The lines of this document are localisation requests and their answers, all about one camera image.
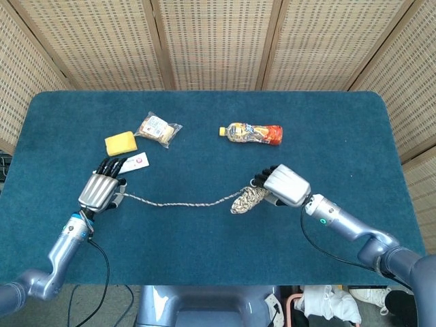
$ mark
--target bottle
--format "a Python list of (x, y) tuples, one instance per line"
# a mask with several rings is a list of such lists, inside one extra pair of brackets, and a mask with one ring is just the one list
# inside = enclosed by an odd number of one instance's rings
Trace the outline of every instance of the bottle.
[(283, 128), (278, 125), (254, 126), (245, 123), (232, 123), (229, 127), (219, 128), (220, 136), (227, 136), (233, 142), (260, 142), (279, 145), (283, 137)]

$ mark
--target blue table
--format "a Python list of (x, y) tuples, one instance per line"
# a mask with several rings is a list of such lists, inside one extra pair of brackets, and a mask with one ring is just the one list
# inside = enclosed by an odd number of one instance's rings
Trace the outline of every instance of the blue table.
[[(0, 198), (0, 280), (24, 269), (50, 270), (47, 253), (92, 170), (106, 156), (104, 138), (136, 131), (151, 110), (182, 130), (169, 149), (137, 138), (150, 167), (125, 174), (127, 192), (156, 202), (213, 202), (285, 164), (339, 206), (424, 253), (396, 153), (386, 107), (372, 92), (100, 92), (37, 95), (29, 107)], [(220, 126), (243, 121), (282, 125), (283, 143), (232, 143)], [(304, 239), (300, 210), (261, 203), (232, 215), (211, 208), (155, 208), (130, 198), (96, 216), (94, 240), (106, 250), (111, 283), (383, 284), (344, 266)], [(351, 244), (308, 218), (316, 243), (349, 260)], [(83, 245), (67, 282), (103, 283), (100, 254)]]

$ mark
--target sponge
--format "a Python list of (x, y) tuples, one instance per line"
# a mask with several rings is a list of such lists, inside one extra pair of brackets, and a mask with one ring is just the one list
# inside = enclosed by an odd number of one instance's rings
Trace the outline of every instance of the sponge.
[(131, 131), (105, 138), (104, 142), (106, 143), (106, 151), (110, 156), (138, 150), (134, 134)]

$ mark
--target woven partition screen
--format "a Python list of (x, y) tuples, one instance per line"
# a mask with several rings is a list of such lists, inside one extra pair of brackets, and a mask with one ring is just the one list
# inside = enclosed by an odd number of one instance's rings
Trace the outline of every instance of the woven partition screen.
[(403, 161), (436, 143), (435, 72), (436, 0), (427, 0), (353, 86), (384, 98)]
[(156, 0), (177, 89), (253, 90), (273, 0)]
[(68, 89), (18, 15), (0, 2), (0, 149), (12, 154), (33, 96)]
[(436, 254), (436, 148), (403, 168), (426, 250)]
[(163, 89), (141, 0), (12, 3), (79, 89)]
[(263, 88), (344, 89), (403, 2), (290, 0)]

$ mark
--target robotic arm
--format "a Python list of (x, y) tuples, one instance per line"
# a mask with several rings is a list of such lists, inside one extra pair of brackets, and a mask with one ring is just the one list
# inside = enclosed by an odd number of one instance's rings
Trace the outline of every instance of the robotic arm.
[(14, 282), (0, 286), (0, 317), (21, 309), (28, 296), (51, 300), (60, 292), (68, 266), (79, 246), (93, 235), (94, 214), (116, 208), (123, 199), (123, 196), (113, 200), (112, 197), (117, 187), (124, 193), (127, 186), (125, 179), (116, 179), (124, 161), (103, 160), (88, 180), (79, 197), (80, 210), (69, 218), (48, 254), (52, 272), (48, 274), (29, 269)]
[(400, 246), (389, 233), (368, 226), (324, 196), (311, 195), (310, 184), (285, 165), (264, 170), (255, 176), (253, 184), (271, 192), (269, 202), (304, 206), (308, 215), (349, 241), (368, 236), (358, 259), (380, 275), (392, 274), (408, 284), (414, 291), (419, 325), (436, 326), (436, 255), (421, 257)]

